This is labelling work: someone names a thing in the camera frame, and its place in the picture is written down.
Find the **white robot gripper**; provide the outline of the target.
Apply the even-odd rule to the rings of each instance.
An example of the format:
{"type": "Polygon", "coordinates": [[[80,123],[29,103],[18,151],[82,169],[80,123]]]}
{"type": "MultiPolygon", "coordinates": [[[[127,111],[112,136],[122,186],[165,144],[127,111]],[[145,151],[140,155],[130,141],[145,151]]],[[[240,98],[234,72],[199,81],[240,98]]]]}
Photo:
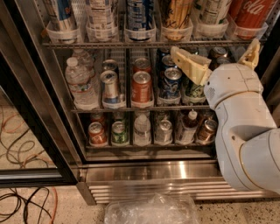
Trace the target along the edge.
{"type": "Polygon", "coordinates": [[[260,41],[254,38],[239,58],[239,64],[224,64],[212,73],[209,69],[211,60],[208,57],[191,54],[173,46],[171,58],[194,84],[204,86],[206,83],[204,86],[206,100],[210,108],[215,109],[228,97],[245,92],[258,94],[263,92],[263,85],[254,71],[259,62],[260,47],[260,41]]]}

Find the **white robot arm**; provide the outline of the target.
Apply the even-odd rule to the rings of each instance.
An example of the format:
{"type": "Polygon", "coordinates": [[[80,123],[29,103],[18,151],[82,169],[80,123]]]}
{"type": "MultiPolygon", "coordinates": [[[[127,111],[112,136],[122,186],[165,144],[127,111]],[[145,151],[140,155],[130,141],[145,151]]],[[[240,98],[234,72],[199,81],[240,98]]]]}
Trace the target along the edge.
{"type": "Polygon", "coordinates": [[[186,76],[204,87],[218,118],[215,147],[223,178],[238,191],[280,193],[280,129],[263,99],[255,68],[260,42],[253,39],[238,62],[209,69],[210,59],[171,48],[186,76]]]}

